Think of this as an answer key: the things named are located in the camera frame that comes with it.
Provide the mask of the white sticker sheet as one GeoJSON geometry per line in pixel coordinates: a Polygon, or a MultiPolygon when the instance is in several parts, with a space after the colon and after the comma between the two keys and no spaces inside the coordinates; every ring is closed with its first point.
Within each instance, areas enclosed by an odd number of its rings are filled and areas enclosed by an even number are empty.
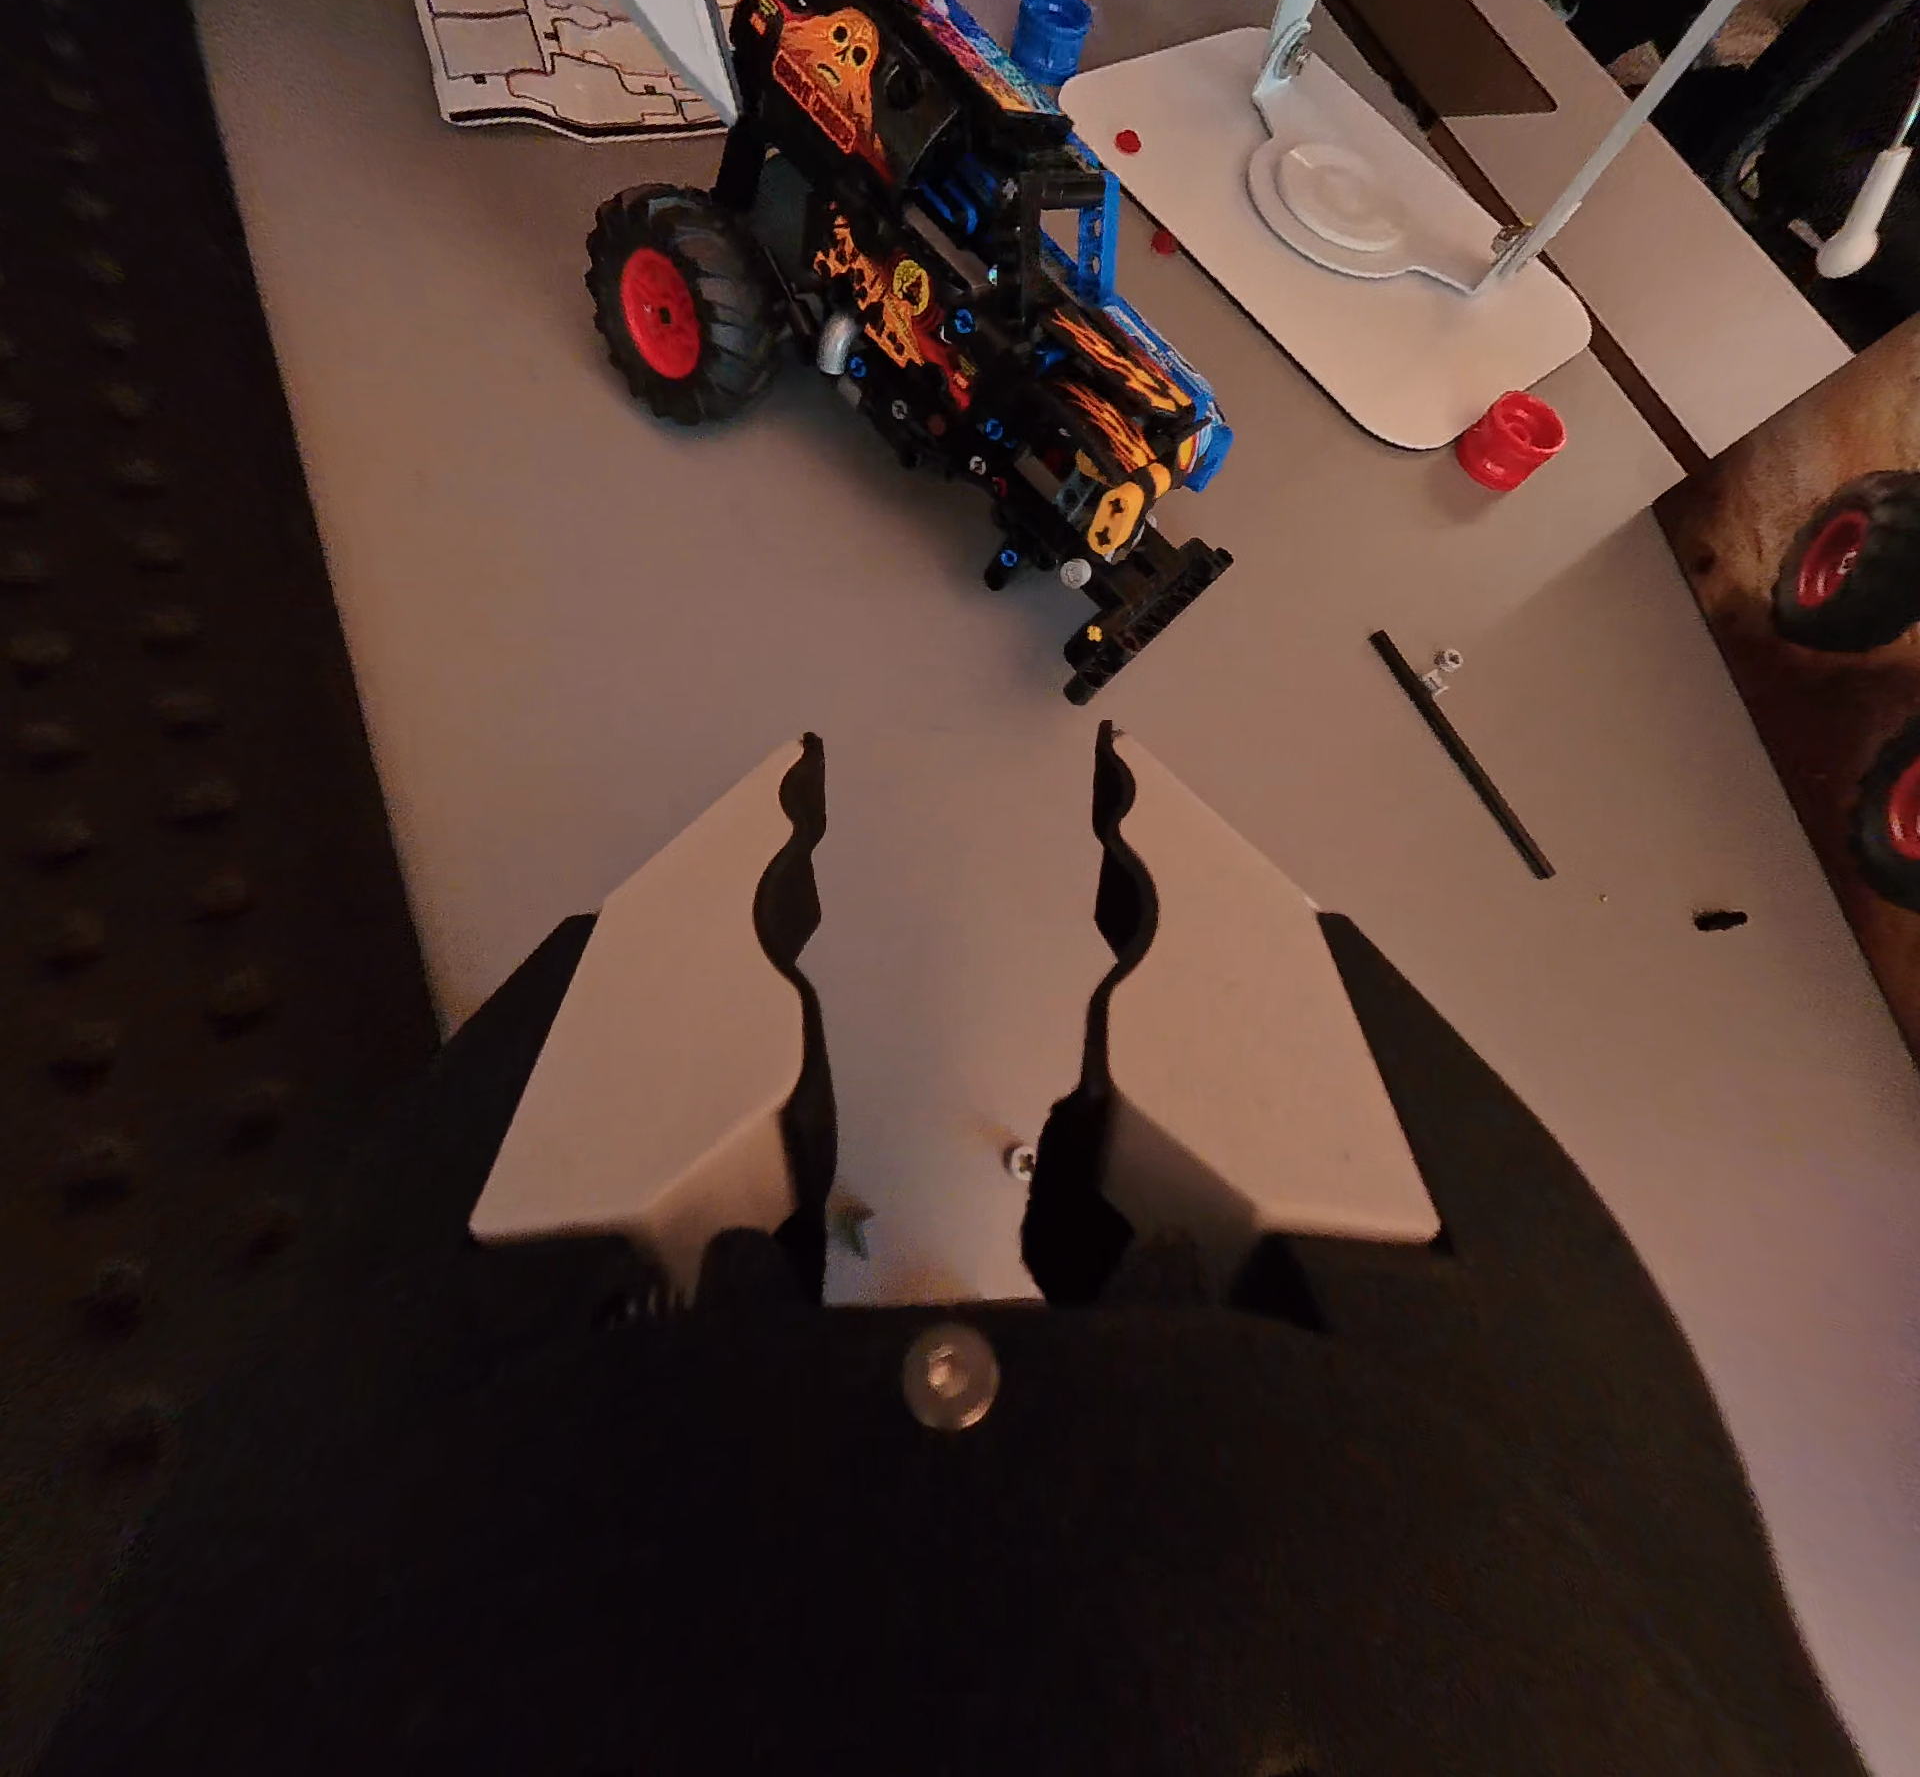
{"type": "Polygon", "coordinates": [[[724,131],[619,0],[413,0],[441,114],[574,139],[724,131]]]}

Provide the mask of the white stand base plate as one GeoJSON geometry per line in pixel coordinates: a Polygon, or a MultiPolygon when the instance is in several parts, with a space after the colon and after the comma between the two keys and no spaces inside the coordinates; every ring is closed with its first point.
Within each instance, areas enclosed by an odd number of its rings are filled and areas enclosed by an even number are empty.
{"type": "Polygon", "coordinates": [[[1634,97],[1545,0],[1281,0],[1083,71],[1067,101],[1129,197],[1379,440],[1450,445],[1597,348],[1709,457],[1845,358],[1652,130],[1736,4],[1701,0],[1634,97]]]}

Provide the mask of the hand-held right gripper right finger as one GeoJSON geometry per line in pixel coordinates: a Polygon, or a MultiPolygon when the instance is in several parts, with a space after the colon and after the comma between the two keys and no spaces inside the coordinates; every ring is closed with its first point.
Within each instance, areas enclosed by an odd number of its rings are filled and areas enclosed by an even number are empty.
{"type": "Polygon", "coordinates": [[[1222,1296],[1261,1290],[1285,1238],[1438,1242],[1335,917],[1113,720],[1091,828],[1106,965],[1027,1182],[1038,1292],[1101,1300],[1159,1242],[1222,1296]]]}

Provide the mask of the blue black toy monster truck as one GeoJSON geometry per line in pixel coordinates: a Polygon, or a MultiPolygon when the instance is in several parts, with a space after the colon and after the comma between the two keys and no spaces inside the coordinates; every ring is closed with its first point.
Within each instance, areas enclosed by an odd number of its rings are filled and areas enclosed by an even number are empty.
{"type": "Polygon", "coordinates": [[[971,484],[1025,569],[1079,589],[1088,704],[1232,566],[1156,510],[1234,431],[1117,292],[1119,178],[961,0],[737,0],[720,193],[754,207],[795,334],[906,467],[971,484]]]}

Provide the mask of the blue toy wheel rim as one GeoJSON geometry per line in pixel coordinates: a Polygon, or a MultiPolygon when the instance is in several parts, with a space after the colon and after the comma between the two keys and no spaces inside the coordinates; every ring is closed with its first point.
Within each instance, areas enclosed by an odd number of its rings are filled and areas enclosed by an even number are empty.
{"type": "Polygon", "coordinates": [[[1088,0],[1019,0],[1013,59],[1034,83],[1057,90],[1079,71],[1091,30],[1088,0]]]}

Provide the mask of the monster truck toy box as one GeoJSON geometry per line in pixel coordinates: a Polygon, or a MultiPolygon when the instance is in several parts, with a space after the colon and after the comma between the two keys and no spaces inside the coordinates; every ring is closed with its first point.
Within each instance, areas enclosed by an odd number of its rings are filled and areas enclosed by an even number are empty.
{"type": "Polygon", "coordinates": [[[1918,317],[1655,513],[1886,1006],[1918,1047],[1918,317]]]}

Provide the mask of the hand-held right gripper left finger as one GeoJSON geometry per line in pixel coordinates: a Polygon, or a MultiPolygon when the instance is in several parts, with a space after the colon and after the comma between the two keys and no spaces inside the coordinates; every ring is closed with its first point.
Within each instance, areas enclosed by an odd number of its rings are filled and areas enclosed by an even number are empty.
{"type": "Polygon", "coordinates": [[[822,1262],[836,1102],[803,954],[826,748],[807,731],[604,900],[471,1212],[480,1242],[622,1236],[703,1262],[754,1230],[822,1262]]]}

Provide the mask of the black studded mat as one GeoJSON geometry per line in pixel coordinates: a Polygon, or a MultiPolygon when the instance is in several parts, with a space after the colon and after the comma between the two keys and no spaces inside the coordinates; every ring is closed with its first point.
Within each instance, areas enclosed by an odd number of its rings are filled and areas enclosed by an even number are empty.
{"type": "Polygon", "coordinates": [[[5,1685],[436,1045],[188,0],[5,0],[5,1685]]]}

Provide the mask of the black toy wheel red rim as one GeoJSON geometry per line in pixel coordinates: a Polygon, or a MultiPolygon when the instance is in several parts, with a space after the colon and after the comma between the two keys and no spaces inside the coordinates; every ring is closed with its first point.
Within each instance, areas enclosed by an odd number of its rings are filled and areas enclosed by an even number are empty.
{"type": "Polygon", "coordinates": [[[658,419],[732,419],[763,396],[786,320],[738,213],[701,187],[635,184],[596,207],[587,250],[594,325],[658,419]]]}

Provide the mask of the long black toy axle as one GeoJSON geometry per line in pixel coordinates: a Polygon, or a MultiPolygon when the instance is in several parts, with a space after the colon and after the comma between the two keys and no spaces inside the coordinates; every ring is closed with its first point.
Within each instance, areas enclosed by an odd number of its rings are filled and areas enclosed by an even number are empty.
{"type": "Polygon", "coordinates": [[[1515,811],[1509,796],[1503,792],[1494,775],[1477,756],[1470,741],[1460,734],[1458,726],[1452,721],[1452,714],[1442,708],[1441,696],[1428,696],[1428,689],[1423,685],[1423,673],[1435,665],[1435,653],[1427,660],[1425,665],[1414,663],[1397,643],[1392,633],[1384,628],[1368,633],[1368,646],[1379,656],[1390,677],[1407,696],[1409,704],[1414,708],[1417,715],[1441,745],[1441,750],[1450,758],[1454,771],[1477,796],[1477,803],[1489,812],[1489,816],[1498,827],[1504,840],[1512,846],[1520,862],[1527,866],[1534,881],[1546,882],[1555,879],[1557,866],[1543,851],[1538,840],[1523,822],[1520,815],[1515,811]]]}

